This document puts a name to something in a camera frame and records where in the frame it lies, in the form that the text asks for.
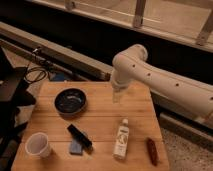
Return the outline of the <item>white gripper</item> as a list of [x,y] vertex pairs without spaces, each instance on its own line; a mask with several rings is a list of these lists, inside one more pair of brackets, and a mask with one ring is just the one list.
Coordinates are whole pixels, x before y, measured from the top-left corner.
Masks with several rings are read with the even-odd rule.
[[110,77],[110,83],[113,89],[113,102],[119,103],[124,90],[127,88],[127,79],[117,70],[113,70]]

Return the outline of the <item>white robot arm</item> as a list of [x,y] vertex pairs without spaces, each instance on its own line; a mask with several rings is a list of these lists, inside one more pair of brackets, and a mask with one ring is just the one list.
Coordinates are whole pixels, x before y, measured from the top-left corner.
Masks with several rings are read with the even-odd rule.
[[115,92],[127,89],[136,80],[198,116],[213,116],[213,85],[154,67],[147,58],[147,49],[140,44],[114,56],[110,82]]

